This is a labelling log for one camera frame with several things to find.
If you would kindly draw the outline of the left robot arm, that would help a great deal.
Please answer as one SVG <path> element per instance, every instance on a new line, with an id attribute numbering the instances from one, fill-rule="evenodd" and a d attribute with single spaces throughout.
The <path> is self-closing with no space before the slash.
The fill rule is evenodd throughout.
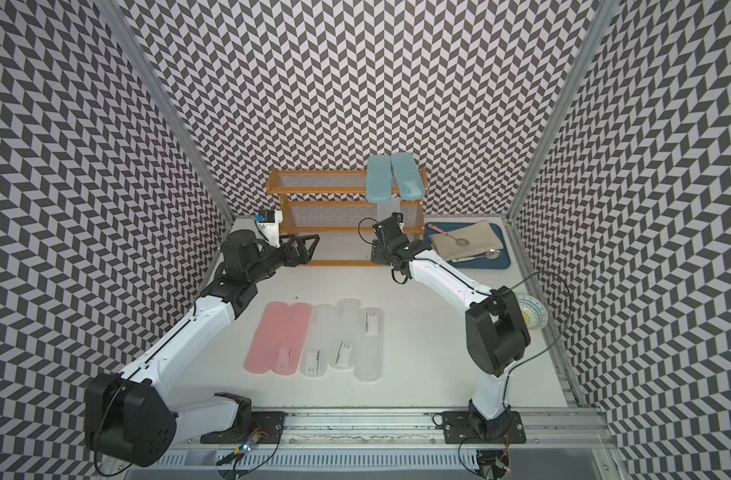
<path id="1" fill-rule="evenodd" d="M 84 433 L 92 454 L 148 467 L 187 440 L 247 440 L 253 430 L 248 398 L 220 392 L 171 406 L 167 397 L 200 352 L 245 312 L 259 283 L 280 268 L 309 264 L 319 240 L 316 234 L 283 234 L 270 243 L 251 230 L 228 234 L 221 264 L 191 310 L 121 372 L 98 374 L 87 384 Z"/>

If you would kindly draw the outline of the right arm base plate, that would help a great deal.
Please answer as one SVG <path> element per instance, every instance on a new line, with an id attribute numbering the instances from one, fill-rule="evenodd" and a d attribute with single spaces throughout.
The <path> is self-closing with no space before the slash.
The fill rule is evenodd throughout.
<path id="1" fill-rule="evenodd" d="M 505 411 L 497 419 L 486 420 L 479 414 L 451 410 L 441 412 L 441 427 L 445 443 L 459 445 L 467 442 L 484 444 L 525 444 L 525 426 L 519 412 Z"/>

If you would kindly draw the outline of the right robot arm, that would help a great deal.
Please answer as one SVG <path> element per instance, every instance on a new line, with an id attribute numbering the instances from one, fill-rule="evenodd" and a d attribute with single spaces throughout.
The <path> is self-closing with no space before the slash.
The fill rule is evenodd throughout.
<path id="1" fill-rule="evenodd" d="M 525 357 L 531 334 L 517 296 L 507 287 L 493 289 L 462 274 L 423 240 L 410 240 L 393 213 L 373 223 L 371 261 L 387 265 L 405 282 L 415 280 L 451 304 L 465 318 L 467 353 L 479 368 L 469 401 L 469 423 L 476 438 L 493 442 L 515 423 L 509 402 L 511 372 Z"/>

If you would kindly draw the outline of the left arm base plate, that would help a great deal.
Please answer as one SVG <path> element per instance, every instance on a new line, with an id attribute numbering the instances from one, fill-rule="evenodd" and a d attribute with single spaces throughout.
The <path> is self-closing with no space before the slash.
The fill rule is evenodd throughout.
<path id="1" fill-rule="evenodd" d="M 263 433 L 260 445 L 277 444 L 283 434 L 286 413 L 283 411 L 259 411 L 251 414 L 249 420 L 240 420 L 239 426 L 221 432 L 211 432 L 199 437 L 201 444 L 237 445 L 245 444 L 248 436 Z"/>

